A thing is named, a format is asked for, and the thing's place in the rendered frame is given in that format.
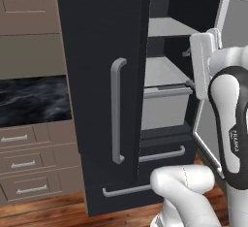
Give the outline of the black fridge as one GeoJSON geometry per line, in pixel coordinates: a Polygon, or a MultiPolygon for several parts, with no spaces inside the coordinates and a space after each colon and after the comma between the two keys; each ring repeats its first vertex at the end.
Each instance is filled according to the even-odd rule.
{"type": "MultiPolygon", "coordinates": [[[[149,19],[154,17],[171,17],[197,30],[197,33],[203,33],[215,25],[220,3],[221,0],[150,0],[149,19]]],[[[168,37],[147,36],[146,59],[166,57],[179,68],[189,80],[194,81],[192,57],[182,56],[182,52],[191,47],[190,37],[192,35],[168,37]]],[[[185,83],[150,87],[143,86],[143,94],[146,88],[180,85],[186,86],[185,83]]],[[[216,159],[219,157],[218,146],[212,144],[210,150],[206,151],[194,136],[194,126],[200,106],[200,100],[196,96],[196,89],[192,90],[193,93],[189,96],[184,123],[182,125],[142,130],[140,123],[139,157],[140,143],[143,140],[190,134],[197,145],[195,159],[199,157],[207,159],[208,167],[213,172],[214,177],[221,178],[226,182],[223,174],[217,168],[216,159]]]]}

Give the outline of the brown cupboard door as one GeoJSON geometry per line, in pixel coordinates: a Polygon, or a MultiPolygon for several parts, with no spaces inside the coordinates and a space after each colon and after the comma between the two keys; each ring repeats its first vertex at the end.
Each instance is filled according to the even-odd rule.
{"type": "Polygon", "coordinates": [[[0,35],[58,32],[56,0],[0,0],[0,35]]]}

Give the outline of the black freezer drawer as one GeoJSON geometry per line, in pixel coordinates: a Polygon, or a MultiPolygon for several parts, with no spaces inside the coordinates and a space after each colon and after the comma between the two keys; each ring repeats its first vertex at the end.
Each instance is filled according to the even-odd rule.
{"type": "Polygon", "coordinates": [[[140,143],[139,157],[176,151],[180,149],[180,146],[186,148],[184,155],[139,163],[139,175],[147,176],[154,169],[164,166],[193,164],[197,151],[197,145],[190,134],[143,140],[140,143]]]}
{"type": "Polygon", "coordinates": [[[81,156],[81,165],[89,216],[162,202],[162,197],[157,196],[152,189],[117,197],[104,196],[103,188],[113,191],[150,184],[151,173],[140,176],[139,163],[133,158],[126,158],[121,164],[116,164],[111,159],[98,161],[93,157],[81,156]]]}

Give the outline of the fridge door with grey inside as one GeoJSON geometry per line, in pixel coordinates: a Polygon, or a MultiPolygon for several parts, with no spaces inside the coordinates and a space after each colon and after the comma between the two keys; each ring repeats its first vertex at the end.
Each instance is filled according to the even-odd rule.
{"type": "Polygon", "coordinates": [[[217,168],[234,188],[248,188],[248,0],[221,0],[209,58],[208,98],[200,100],[194,136],[219,149],[217,168]]]}

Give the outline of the pale grey crisper drawer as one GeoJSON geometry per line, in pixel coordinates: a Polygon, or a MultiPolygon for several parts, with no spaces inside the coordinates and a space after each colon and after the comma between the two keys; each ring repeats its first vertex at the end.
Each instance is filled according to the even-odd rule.
{"type": "Polygon", "coordinates": [[[141,129],[182,125],[192,93],[193,90],[184,85],[146,88],[143,94],[141,129]]]}

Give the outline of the black fridge door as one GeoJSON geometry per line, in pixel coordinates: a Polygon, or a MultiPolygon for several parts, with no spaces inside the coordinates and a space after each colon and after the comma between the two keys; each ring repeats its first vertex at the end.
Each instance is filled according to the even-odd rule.
{"type": "Polygon", "coordinates": [[[120,153],[139,163],[150,0],[57,1],[79,152],[112,160],[110,67],[122,57],[120,153]]]}

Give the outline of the white fridge shelf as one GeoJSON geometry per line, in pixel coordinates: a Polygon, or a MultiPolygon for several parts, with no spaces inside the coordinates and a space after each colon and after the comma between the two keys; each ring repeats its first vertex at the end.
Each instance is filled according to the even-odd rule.
{"type": "Polygon", "coordinates": [[[166,57],[146,59],[144,86],[181,84],[189,78],[166,57]]]}
{"type": "Polygon", "coordinates": [[[197,33],[197,30],[171,18],[154,17],[149,20],[149,37],[187,36],[197,33]]]}

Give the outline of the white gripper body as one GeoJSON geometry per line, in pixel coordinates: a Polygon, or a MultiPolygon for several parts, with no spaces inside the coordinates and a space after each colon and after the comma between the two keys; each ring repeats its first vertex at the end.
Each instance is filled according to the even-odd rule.
{"type": "Polygon", "coordinates": [[[208,98],[210,83],[209,58],[216,50],[215,38],[209,33],[196,33],[190,37],[191,57],[196,95],[199,100],[208,98]]]}

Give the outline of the brown cupboard drawer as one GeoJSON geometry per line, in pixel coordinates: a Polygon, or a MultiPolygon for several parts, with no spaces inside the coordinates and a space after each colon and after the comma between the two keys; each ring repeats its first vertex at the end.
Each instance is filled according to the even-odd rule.
{"type": "Polygon", "coordinates": [[[0,185],[2,186],[3,192],[9,202],[28,198],[36,198],[38,196],[44,196],[62,191],[59,176],[55,173],[44,173],[12,178],[3,178],[0,179],[0,185]],[[16,194],[16,191],[18,189],[39,187],[45,184],[48,187],[47,190],[25,193],[20,195],[16,194]]]}
{"type": "Polygon", "coordinates": [[[30,145],[36,143],[36,137],[34,134],[34,130],[32,126],[24,126],[24,127],[13,127],[13,128],[4,128],[0,129],[0,140],[5,137],[17,137],[17,136],[28,136],[28,139],[25,141],[18,141],[18,142],[10,142],[10,143],[1,143],[0,147],[7,147],[7,146],[23,146],[23,145],[30,145]]]}
{"type": "Polygon", "coordinates": [[[36,170],[44,167],[52,167],[55,165],[56,163],[51,147],[31,148],[0,153],[0,174],[36,170]],[[18,164],[24,162],[31,162],[33,160],[36,161],[35,166],[15,169],[11,168],[11,165],[13,163],[18,164]]]}

